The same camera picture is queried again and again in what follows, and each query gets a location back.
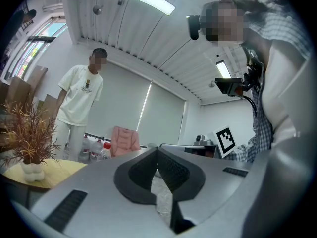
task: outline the ceiling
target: ceiling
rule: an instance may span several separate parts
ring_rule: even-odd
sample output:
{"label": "ceiling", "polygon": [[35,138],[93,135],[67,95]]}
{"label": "ceiling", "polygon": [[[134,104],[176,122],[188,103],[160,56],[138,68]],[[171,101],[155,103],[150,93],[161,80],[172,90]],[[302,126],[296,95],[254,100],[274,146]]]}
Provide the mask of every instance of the ceiling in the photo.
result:
{"label": "ceiling", "polygon": [[[76,39],[90,39],[138,58],[171,77],[203,104],[227,100],[217,87],[208,84],[221,77],[216,62],[225,61],[232,76],[242,76],[246,59],[242,49],[218,47],[201,35],[189,37],[187,15],[199,15],[204,4],[214,0],[166,0],[175,6],[166,16],[159,10],[137,0],[68,0],[74,6],[76,22],[69,24]],[[92,8],[102,6],[95,15]]]}

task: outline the potted plant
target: potted plant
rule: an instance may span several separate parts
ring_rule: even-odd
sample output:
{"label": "potted plant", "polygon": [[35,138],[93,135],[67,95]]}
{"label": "potted plant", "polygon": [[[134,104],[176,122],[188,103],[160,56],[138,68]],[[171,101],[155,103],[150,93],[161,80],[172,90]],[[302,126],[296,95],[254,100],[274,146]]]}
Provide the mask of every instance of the potted plant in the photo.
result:
{"label": "potted plant", "polygon": [[8,166],[13,160],[23,161],[24,179],[28,182],[42,180],[44,172],[41,163],[46,164],[47,158],[54,159],[53,150],[60,149],[56,142],[52,142],[56,119],[50,117],[47,122],[42,120],[42,114],[46,111],[35,109],[33,104],[26,108],[26,112],[14,103],[6,103],[4,107],[7,118],[2,122],[3,133],[7,134],[5,142],[13,154],[3,158],[3,165]]}

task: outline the plant pot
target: plant pot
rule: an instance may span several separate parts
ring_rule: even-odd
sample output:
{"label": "plant pot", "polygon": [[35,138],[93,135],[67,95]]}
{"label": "plant pot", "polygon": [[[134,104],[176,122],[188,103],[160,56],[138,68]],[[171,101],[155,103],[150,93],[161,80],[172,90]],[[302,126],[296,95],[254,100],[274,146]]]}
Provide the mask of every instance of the plant pot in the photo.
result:
{"label": "plant pot", "polygon": [[42,170],[41,164],[25,164],[24,162],[21,163],[22,170],[24,172],[24,179],[27,182],[33,181],[41,181],[44,179],[44,172]]}

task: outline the round wooden table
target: round wooden table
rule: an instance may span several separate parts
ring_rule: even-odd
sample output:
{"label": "round wooden table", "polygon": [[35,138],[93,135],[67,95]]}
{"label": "round wooden table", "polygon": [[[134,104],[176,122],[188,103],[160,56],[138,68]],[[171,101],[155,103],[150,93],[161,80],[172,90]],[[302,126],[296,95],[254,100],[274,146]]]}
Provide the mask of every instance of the round wooden table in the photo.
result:
{"label": "round wooden table", "polygon": [[38,188],[40,190],[49,190],[54,188],[61,181],[64,181],[70,177],[73,173],[77,172],[87,164],[68,161],[68,160],[58,160],[56,162],[53,159],[46,159],[45,163],[41,163],[42,169],[44,171],[45,177],[42,181],[27,182],[23,178],[23,170],[21,164],[18,163],[8,170],[6,170],[3,175],[15,182],[22,183],[29,187]]}

